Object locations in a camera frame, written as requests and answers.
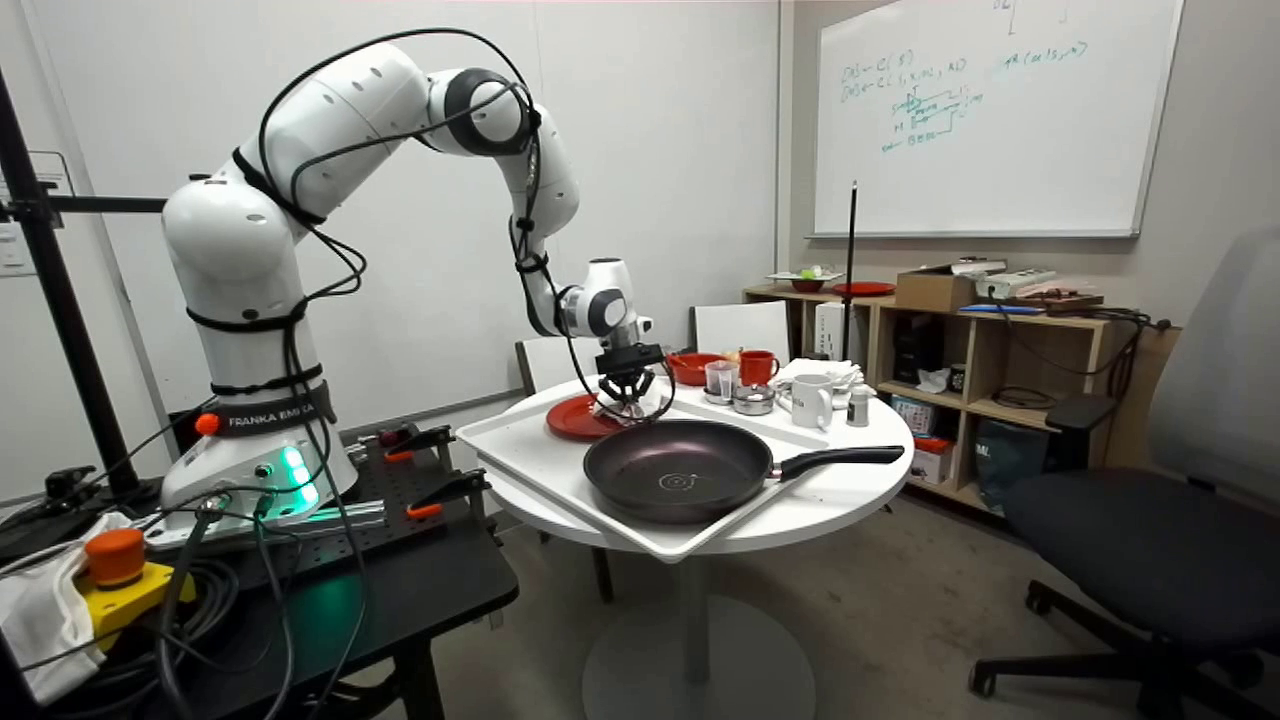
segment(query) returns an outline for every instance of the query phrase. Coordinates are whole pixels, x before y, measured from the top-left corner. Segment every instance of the black office chair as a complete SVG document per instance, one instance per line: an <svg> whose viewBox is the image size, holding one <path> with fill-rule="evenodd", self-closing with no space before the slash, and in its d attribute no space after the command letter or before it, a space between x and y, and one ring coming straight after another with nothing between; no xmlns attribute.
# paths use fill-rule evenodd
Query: black office chair
<svg viewBox="0 0 1280 720"><path fill-rule="evenodd" d="M1277 716L1235 688L1280 648L1280 228L1228 249L1153 400L1161 472L1051 472L1004 489L1013 532L1108 616L1027 587L1061 608L1101 654L982 659L995 675L1138 680L1140 712L1181 720L1181 697L1224 716Z"/></svg>

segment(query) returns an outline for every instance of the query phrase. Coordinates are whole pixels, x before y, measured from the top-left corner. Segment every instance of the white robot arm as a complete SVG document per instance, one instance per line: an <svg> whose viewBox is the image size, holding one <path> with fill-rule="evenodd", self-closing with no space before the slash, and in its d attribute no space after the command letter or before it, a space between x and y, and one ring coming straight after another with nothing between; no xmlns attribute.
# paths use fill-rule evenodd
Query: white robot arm
<svg viewBox="0 0 1280 720"><path fill-rule="evenodd" d="M164 202L171 269L215 390L200 442L164 476L164 506L278 489L278 510L305 510L358 481L349 456L327 450L340 438L305 316L295 238L402 138L493 155L513 192L507 237L531 326L605 335L605 388L617 400L650 388L646 363L659 353L642 344L650 318L629 308L626 265L594 260L579 287L555 287L545 272L545 238L576 211L552 114L498 70L419 70L402 49L372 44L285 93L225 168Z"/></svg>

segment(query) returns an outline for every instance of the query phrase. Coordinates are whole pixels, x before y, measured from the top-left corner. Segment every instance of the writing on whiteboard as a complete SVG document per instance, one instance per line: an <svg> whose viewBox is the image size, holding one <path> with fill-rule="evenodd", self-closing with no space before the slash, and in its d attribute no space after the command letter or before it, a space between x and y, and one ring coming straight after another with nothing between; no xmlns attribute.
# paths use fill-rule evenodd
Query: writing on whiteboard
<svg viewBox="0 0 1280 720"><path fill-rule="evenodd" d="M984 64L971 55L926 58L926 52L885 52L839 70L844 103L885 98L880 152L945 138L982 111L984 96L995 93L1007 70L1038 70L1051 64L1077 64L1087 55L1087 38L1026 44Z"/></svg>

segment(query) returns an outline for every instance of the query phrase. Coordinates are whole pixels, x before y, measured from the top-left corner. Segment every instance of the yellow object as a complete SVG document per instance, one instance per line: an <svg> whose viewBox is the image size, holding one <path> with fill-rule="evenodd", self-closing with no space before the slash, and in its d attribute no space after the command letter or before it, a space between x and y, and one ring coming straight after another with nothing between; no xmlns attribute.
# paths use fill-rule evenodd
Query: yellow object
<svg viewBox="0 0 1280 720"><path fill-rule="evenodd" d="M146 574L119 587L95 587L88 574L76 574L76 587L94 616L95 648L107 653L117 644L117 631L124 631L132 620L142 620L148 608L164 601L164 587L171 579L170 565L146 565Z"/></svg>

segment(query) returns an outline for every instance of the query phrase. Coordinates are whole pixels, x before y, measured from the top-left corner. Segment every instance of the desk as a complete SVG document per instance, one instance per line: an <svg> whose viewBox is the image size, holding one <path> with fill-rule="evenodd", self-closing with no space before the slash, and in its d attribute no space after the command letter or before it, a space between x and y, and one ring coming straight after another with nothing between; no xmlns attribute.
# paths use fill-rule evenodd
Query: desk
<svg viewBox="0 0 1280 720"><path fill-rule="evenodd" d="M436 528L403 524L402 506L429 489L429 472L363 459L358 501L385 497L388 520L358 532L363 544L363 574L351 558L305 572L288 583L288 620L295 644L295 692L318 692L349 644L358 608L363 608L360 640L349 671L397 659L394 692L408 716L444 716L433 671L433 637L480 620L516 601L516 574L498 550L484 514L449 503ZM269 587L243 593L235 611L200 644L222 668L180 662L180 688L198 716L261 716L279 683L285 637ZM171 716L160 692L132 716Z"/></svg>
<svg viewBox="0 0 1280 720"><path fill-rule="evenodd" d="M576 383L555 383L507 411L526 416L526 424L541 424L541 411L529 406L552 406L573 390ZM785 411L736 416L722 403L706 403L701 388L680 388L675 406L701 411L706 418L722 411L722 418L758 431L797 431ZM502 456L502 449L484 449L480 434L484 431L461 427L461 438L470 438L480 450L480 465L488 465L484 450ZM585 442L579 450L570 450L570 438L555 438L552 431L541 434L535 427L521 427L516 442L526 450L564 456L564 472L579 476ZM906 442L908 450L896 465L829 465L804 476L802 489L785 492L764 510L701 544L696 556L802 544L872 514L906 489L906 472L912 465L912 431L880 400L872 403L869 427L850 427L844 418L838 418L834 431L814 431L814 442ZM594 549L632 550L632 544L541 497L535 489L529 489L529 476L513 476L503 472L503 465L488 465L488 484L513 514L541 532L570 536ZM614 629L598 640L585 668L585 707L594 720L802 720L814 716L814 697L814 668L802 644L769 611L744 601L708 594L706 579L694 572L680 574L680 608L617 608Z"/></svg>

